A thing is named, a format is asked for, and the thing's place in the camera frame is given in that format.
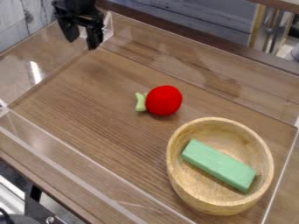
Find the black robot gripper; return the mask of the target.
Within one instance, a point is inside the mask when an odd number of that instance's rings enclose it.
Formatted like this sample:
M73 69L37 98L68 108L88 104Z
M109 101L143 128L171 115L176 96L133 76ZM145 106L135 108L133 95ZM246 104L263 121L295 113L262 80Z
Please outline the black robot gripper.
M88 49L95 50L104 39L104 15L96 8L96 0L52 0L51 4L64 38L73 42L80 35L77 25L87 26Z

